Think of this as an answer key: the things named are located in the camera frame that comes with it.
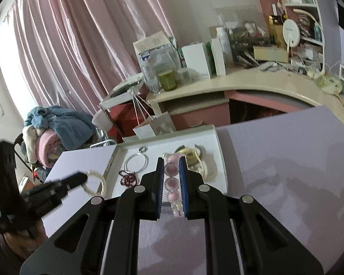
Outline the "person's left hand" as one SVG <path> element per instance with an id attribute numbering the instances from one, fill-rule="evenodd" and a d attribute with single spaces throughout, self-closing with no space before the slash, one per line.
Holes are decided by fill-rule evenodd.
<path id="1" fill-rule="evenodd" d="M 37 221 L 35 225 L 36 233 L 31 238 L 26 235 L 5 233 L 3 237 L 9 248 L 23 259 L 28 259 L 44 242 L 48 240 L 43 221 Z"/>

